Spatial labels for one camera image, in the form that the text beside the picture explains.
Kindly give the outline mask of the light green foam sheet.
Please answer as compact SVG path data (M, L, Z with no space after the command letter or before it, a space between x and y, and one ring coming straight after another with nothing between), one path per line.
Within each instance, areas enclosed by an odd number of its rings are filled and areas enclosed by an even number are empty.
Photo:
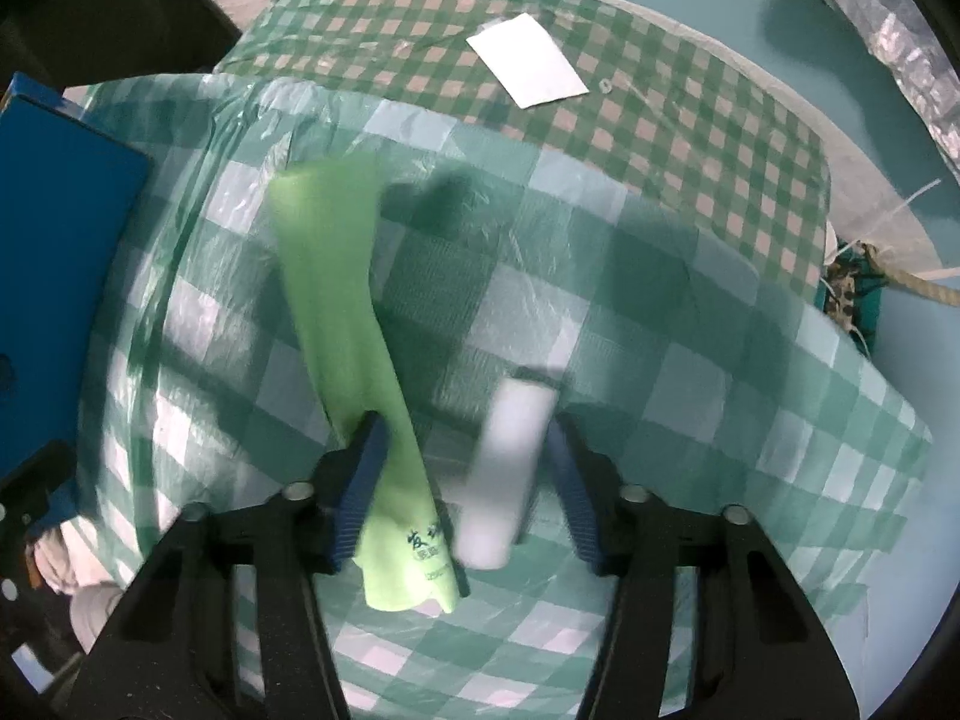
M268 210L302 359L342 444L322 463L334 495L327 561L355 561L377 611L452 611L457 577L371 298L382 193L372 154L340 154L277 174Z

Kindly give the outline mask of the pink white plastic bag bundle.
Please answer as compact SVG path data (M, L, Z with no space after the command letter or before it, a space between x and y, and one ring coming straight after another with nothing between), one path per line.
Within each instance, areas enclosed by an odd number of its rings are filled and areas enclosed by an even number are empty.
M68 600L71 630L82 651L89 653L119 605L124 589L107 580L103 567L90 571L85 556L73 562L68 546L62 528L47 528L32 542L28 553L49 589Z

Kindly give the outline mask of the large-check green plastic tablecloth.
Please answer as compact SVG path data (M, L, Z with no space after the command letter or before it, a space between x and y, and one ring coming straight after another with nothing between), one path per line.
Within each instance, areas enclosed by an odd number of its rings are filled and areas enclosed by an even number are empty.
M758 518L817 613L851 611L907 525L931 433L809 298L578 161L291 78L104 83L148 156L94 321L83 536L128 582L178 510L257 504L334 444L281 289L275 172L368 151L373 302L443 504L494 389L555 377L587 445L667 504Z

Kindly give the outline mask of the blue cardboard box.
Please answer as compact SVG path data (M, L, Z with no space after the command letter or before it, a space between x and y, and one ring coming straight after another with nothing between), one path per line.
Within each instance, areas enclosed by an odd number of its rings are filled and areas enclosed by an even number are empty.
M86 350L151 164L24 73L2 98L2 470L76 434Z

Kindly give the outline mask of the black furniture panel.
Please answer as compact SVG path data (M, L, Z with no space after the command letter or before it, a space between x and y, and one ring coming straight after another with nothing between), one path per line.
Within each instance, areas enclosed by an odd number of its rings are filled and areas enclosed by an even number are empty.
M207 71L241 30L213 0L2 0L2 83L55 91Z

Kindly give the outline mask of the small-check green tablecloth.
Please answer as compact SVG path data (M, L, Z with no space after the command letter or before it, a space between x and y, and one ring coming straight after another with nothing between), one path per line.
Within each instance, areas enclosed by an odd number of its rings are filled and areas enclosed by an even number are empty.
M415 104L583 161L812 296L830 171L799 115L607 0L270 0L221 60Z

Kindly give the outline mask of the white paper card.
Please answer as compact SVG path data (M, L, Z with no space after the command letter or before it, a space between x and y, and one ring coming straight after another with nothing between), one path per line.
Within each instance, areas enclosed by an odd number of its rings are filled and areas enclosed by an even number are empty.
M528 13L485 26L467 44L519 109L589 93L553 37Z

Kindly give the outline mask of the silver foil sheet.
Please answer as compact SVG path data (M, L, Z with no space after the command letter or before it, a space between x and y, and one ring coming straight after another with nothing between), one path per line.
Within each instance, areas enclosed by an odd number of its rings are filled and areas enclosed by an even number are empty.
M892 75L942 160L958 171L958 15L946 0L823 0Z

